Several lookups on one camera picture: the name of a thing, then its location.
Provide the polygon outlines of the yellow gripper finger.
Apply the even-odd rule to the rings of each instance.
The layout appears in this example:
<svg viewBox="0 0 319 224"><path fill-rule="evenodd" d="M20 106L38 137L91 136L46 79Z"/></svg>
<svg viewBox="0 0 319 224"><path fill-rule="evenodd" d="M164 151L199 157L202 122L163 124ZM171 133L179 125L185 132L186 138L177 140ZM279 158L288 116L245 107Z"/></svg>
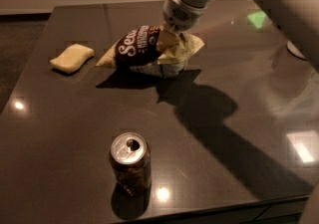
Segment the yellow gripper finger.
<svg viewBox="0 0 319 224"><path fill-rule="evenodd" d="M187 34L181 34L174 39L173 43L165 45L159 56L159 63L177 64L182 62L187 56L188 40L189 36Z"/></svg>
<svg viewBox="0 0 319 224"><path fill-rule="evenodd" d="M163 53L166 49L175 46L178 43L178 36L170 32L167 28L161 27L157 41L157 50Z"/></svg>

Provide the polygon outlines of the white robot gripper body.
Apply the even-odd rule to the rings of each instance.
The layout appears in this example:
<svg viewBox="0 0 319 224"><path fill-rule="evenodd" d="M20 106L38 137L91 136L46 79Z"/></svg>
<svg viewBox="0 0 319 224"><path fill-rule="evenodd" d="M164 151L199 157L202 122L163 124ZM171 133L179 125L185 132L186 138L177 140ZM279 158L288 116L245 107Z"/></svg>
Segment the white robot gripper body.
<svg viewBox="0 0 319 224"><path fill-rule="evenodd" d="M206 10L208 0L165 0L163 18L175 32L192 28Z"/></svg>

